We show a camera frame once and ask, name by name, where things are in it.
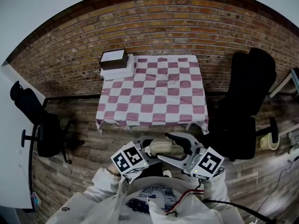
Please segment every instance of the red brick wall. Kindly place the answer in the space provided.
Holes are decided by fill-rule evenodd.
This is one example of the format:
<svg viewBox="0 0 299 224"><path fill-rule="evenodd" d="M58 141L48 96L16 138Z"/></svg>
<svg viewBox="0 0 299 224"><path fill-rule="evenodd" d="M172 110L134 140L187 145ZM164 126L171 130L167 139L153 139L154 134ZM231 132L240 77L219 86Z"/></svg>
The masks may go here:
<svg viewBox="0 0 299 224"><path fill-rule="evenodd" d="M205 91L227 91L231 56L258 47L277 64L273 88L298 66L298 30L253 0L85 0L45 22L9 63L46 97L101 93L99 57L194 54Z"/></svg>

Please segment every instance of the checkered tablecloth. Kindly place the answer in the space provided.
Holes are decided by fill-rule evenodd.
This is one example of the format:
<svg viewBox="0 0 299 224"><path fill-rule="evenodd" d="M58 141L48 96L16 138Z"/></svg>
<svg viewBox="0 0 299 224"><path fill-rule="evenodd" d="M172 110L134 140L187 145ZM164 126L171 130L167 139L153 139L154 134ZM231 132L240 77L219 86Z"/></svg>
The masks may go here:
<svg viewBox="0 0 299 224"><path fill-rule="evenodd" d="M196 123L208 132L196 56L135 56L134 76L104 81L96 116L121 126Z"/></svg>

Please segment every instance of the office chair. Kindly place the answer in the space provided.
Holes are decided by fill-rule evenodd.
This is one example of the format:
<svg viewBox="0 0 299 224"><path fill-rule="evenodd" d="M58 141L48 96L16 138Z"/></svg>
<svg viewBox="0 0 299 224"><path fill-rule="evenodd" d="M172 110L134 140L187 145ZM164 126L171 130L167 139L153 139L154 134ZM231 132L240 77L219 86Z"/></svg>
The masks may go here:
<svg viewBox="0 0 299 224"><path fill-rule="evenodd" d="M270 127L257 132L252 117L257 115L275 79L275 61L268 53L258 48L251 48L248 55L236 52L228 93L219 101L203 145L234 161L254 157L256 136L272 133L273 142L278 142L278 127L273 117L270 117Z"/></svg>
<svg viewBox="0 0 299 224"><path fill-rule="evenodd" d="M57 115L45 111L35 93L23 87L17 81L10 90L10 98L14 104L27 116L32 124L39 126L37 137L27 136L26 130L22 132L21 146L24 147L25 140L37 141L37 153L41 157L52 157L60 153L63 154L64 161L71 164L71 160L67 160L65 154L64 143L68 129L74 120L70 120L64 130L60 127L60 120Z"/></svg>

